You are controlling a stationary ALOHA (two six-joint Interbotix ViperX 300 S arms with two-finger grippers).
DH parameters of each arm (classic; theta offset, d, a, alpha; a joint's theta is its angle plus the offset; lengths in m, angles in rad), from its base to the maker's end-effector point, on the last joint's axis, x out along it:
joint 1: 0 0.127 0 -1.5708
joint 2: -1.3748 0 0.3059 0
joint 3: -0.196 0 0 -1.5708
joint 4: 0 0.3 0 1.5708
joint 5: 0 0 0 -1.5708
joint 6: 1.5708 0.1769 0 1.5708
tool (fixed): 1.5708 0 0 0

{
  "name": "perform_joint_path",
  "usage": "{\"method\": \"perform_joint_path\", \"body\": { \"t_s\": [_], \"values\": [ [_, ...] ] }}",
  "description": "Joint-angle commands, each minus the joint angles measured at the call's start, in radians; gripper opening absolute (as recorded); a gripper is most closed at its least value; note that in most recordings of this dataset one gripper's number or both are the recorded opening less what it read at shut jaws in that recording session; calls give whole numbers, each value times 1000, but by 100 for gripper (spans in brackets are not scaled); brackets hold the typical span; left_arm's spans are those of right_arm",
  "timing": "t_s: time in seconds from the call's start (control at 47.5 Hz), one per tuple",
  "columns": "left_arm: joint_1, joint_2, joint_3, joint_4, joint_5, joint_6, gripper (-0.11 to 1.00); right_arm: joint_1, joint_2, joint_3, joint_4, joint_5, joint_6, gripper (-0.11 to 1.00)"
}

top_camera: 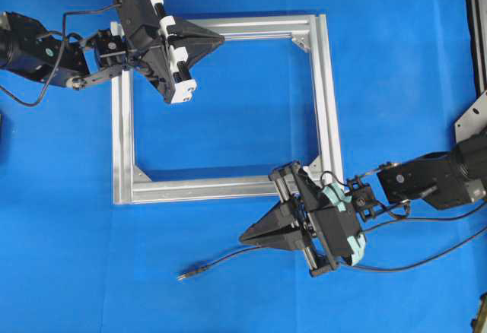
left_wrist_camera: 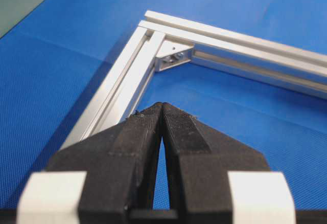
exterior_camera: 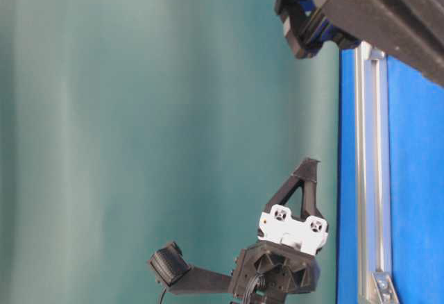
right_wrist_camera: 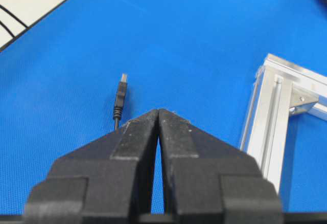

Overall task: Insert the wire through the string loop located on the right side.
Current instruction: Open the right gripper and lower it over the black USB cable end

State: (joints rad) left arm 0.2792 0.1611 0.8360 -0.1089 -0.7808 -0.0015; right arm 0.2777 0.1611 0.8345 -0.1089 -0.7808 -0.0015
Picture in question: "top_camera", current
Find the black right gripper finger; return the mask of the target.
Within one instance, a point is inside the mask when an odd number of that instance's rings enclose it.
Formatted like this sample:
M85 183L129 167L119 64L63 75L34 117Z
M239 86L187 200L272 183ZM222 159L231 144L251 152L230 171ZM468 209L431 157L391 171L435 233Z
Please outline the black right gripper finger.
M300 229L300 227L294 226L294 222L298 220L297 212L298 203L296 201L288 200L278 202L244 233L251 233L253 235L284 228Z
M248 246L282 249L287 251L303 250L307 248L307 237L302 229L284 228L268 233L244 233L240 242Z

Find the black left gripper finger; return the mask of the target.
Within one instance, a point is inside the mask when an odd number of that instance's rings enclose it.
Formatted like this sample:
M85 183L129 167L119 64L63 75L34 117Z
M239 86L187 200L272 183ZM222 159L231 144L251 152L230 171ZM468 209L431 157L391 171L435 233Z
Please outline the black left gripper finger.
M210 29L200 27L191 21L182 18L175 19L176 28L174 29L179 39L205 39L211 43L223 43L224 37Z
M187 51L187 68L192 68L198 61L223 44L224 39L180 39L175 41L176 48L184 47Z

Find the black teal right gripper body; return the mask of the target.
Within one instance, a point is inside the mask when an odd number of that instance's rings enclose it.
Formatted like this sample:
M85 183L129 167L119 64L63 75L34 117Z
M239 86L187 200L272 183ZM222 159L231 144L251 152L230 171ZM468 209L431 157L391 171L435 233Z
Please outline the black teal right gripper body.
M297 161L274 169L269 179L281 202L298 203L298 220L307 237L301 251L313 277L335 271L341 264L357 265L364 256L366 237L350 198L333 184L317 186Z

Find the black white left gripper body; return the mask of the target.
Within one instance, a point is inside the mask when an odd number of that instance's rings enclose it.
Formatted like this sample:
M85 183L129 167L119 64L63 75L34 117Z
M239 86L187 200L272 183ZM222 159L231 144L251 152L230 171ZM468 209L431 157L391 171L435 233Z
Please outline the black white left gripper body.
M185 46L169 43L175 36L169 28L176 24L163 16L164 0L114 0L127 42L129 66L142 74L169 104L193 98L196 81L189 73L189 53Z

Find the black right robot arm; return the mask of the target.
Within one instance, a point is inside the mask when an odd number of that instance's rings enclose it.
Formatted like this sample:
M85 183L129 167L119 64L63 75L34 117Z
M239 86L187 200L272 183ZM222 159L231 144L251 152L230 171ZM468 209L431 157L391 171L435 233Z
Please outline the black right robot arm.
M379 202L360 176L346 183L316 184L293 161L269 174L276 203L239 238L260 248L302 251L312 276L344 263L357 265L366 246L362 222L390 214L422 199L437 210L473 203L486 196L486 131L458 142L451 151L434 152L405 163L385 163L373 171L389 202Z

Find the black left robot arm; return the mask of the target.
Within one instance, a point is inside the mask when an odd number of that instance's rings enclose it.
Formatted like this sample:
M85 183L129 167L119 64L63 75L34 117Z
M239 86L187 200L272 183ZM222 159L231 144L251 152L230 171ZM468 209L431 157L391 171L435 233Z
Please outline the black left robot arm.
M224 36L167 14L164 0L113 0L122 29L82 37L47 30L15 12L1 15L1 68L43 84L74 90L135 70L168 104L190 100L189 70L225 42Z

